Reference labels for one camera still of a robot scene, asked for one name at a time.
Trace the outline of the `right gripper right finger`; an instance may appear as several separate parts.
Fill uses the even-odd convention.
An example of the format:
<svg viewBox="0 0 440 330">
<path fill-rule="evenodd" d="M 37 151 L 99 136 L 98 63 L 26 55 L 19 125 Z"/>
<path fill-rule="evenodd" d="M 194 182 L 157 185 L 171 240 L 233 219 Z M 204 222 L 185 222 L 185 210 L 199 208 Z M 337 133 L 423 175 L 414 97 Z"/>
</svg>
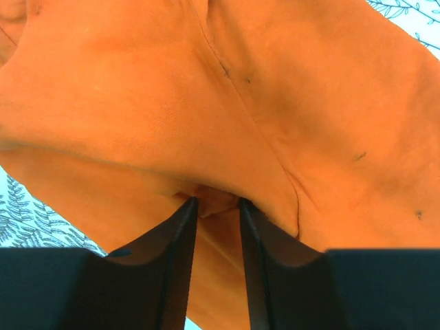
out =
<svg viewBox="0 0 440 330">
<path fill-rule="evenodd" d="M 439 328 L 438 250 L 318 252 L 239 207 L 251 328 Z"/>
</svg>

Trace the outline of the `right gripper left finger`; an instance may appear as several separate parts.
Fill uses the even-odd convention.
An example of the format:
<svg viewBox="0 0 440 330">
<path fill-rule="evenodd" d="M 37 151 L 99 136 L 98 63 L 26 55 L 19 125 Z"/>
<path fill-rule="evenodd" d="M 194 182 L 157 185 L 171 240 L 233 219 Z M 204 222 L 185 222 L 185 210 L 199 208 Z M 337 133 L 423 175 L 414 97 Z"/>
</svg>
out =
<svg viewBox="0 0 440 330">
<path fill-rule="evenodd" d="M 2 329 L 183 329 L 198 201 L 105 257 L 1 250 Z"/>
</svg>

